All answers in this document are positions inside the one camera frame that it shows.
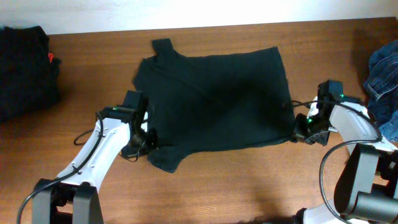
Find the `dark green t-shirt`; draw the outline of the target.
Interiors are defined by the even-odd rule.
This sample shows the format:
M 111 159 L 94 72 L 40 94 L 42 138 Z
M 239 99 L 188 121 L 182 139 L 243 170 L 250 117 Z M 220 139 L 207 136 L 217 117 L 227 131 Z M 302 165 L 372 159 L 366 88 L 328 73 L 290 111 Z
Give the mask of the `dark green t-shirt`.
M 187 57 L 170 39 L 152 41 L 133 84 L 148 99 L 158 146 L 150 163 L 173 173 L 189 155 L 282 144 L 295 115 L 277 47 Z

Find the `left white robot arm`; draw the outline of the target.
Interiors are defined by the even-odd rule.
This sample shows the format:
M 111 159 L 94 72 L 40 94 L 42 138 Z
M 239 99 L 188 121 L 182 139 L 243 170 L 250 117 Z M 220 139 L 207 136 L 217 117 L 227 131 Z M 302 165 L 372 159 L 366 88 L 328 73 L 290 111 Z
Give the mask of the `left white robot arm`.
M 29 195 L 32 223 L 104 223 L 99 191 L 118 156 L 138 159 L 155 148 L 144 106 L 111 106 L 96 113 L 90 137 L 53 180 L 41 179 Z

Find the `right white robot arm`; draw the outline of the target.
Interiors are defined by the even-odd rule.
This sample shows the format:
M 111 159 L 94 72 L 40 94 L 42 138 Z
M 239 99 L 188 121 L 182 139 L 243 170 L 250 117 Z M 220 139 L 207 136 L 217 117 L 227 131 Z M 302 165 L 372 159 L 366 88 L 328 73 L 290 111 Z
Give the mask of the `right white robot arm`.
M 296 118 L 295 139 L 326 145 L 329 134 L 338 133 L 343 142 L 333 146 L 319 168 L 323 204 L 303 208 L 295 223 L 397 223 L 397 147 L 390 143 L 356 98 L 317 96 L 304 103 L 307 115 Z M 334 196 L 325 194 L 327 159 L 346 147 L 349 158 L 337 181 Z

